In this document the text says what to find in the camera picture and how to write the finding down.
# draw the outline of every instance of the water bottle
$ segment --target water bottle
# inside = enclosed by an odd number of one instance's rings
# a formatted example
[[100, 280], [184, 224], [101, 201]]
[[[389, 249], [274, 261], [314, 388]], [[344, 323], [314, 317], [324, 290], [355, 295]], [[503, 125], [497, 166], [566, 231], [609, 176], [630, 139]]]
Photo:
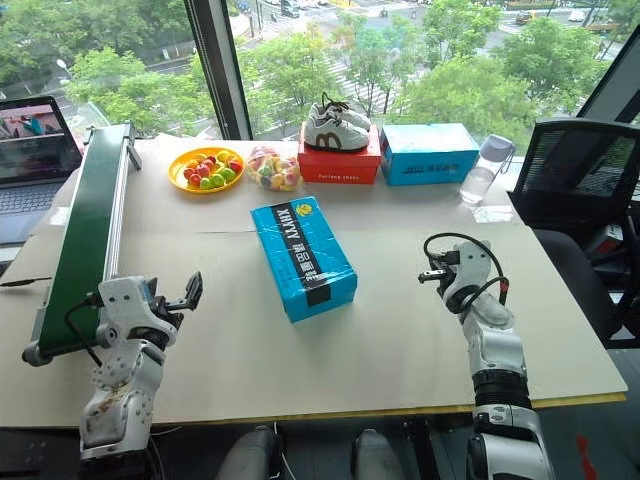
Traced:
[[514, 153], [513, 142], [498, 135], [489, 135], [480, 147], [475, 165], [460, 186], [462, 200], [472, 205], [482, 200], [504, 162]]

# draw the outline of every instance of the yellow label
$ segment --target yellow label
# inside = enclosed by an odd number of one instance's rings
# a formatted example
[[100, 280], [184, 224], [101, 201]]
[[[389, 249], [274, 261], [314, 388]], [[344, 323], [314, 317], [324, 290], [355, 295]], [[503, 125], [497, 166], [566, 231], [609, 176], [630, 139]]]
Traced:
[[308, 203], [301, 203], [296, 207], [296, 213], [301, 217], [306, 217], [313, 213], [313, 208]]

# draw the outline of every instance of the office chair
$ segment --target office chair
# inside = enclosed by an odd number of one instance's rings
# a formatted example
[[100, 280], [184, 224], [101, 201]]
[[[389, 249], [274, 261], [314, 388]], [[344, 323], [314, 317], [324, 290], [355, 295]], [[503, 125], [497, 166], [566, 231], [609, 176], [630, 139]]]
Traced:
[[[512, 195], [607, 348], [640, 347], [640, 322], [632, 318], [640, 251], [627, 215], [639, 173], [640, 129], [576, 118], [543, 120], [536, 123]], [[622, 225], [623, 245], [591, 262], [578, 244], [610, 223]], [[631, 274], [616, 306], [593, 267], [623, 257]], [[637, 338], [611, 340], [623, 325]]]

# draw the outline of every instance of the green tree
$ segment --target green tree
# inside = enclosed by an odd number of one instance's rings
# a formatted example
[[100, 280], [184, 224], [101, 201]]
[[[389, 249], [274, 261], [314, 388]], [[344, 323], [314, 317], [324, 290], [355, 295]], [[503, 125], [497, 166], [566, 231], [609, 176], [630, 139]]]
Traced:
[[56, 59], [73, 58], [86, 38], [74, 4], [12, 0], [0, 18], [0, 84], [29, 80], [41, 88]]
[[274, 38], [238, 55], [254, 133], [274, 124], [282, 134], [306, 118], [322, 91], [336, 92], [327, 47], [311, 30]]
[[182, 0], [9, 0], [0, 17], [0, 85], [29, 81], [40, 89], [59, 73], [58, 58], [71, 64], [105, 46], [153, 58], [150, 47], [190, 38]]
[[213, 117], [198, 66], [192, 60], [191, 71], [183, 75], [147, 72], [131, 52], [118, 55], [105, 47], [76, 57], [66, 93], [78, 103], [92, 101], [112, 123], [132, 120], [145, 135], [194, 134], [197, 120]]
[[394, 102], [395, 123], [461, 122], [478, 142], [491, 134], [512, 140], [520, 152], [529, 144], [537, 104], [524, 80], [505, 77], [500, 62], [457, 57], [409, 83]]
[[498, 7], [469, 0], [434, 0], [423, 19], [429, 66], [473, 55], [487, 43], [487, 34], [497, 30], [500, 15]]
[[384, 29], [364, 27], [364, 17], [344, 15], [333, 35], [333, 56], [347, 66], [356, 81], [356, 102], [370, 117], [380, 97], [406, 84], [422, 63], [420, 30], [406, 18], [394, 15]]
[[547, 113], [558, 107], [571, 113], [608, 67], [608, 62], [595, 58], [598, 48], [598, 37], [587, 30], [539, 17], [520, 35], [506, 38], [495, 55], [504, 62], [507, 75], [529, 82], [530, 95], [544, 102]]
[[617, 34], [628, 36], [640, 25], [638, 0], [611, 0], [607, 15], [618, 24]]

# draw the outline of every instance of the laptop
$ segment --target laptop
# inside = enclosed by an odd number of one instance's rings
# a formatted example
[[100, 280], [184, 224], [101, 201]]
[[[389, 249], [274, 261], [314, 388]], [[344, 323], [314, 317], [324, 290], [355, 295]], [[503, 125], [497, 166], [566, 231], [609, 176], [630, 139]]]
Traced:
[[0, 245], [27, 240], [81, 163], [53, 97], [0, 102]]

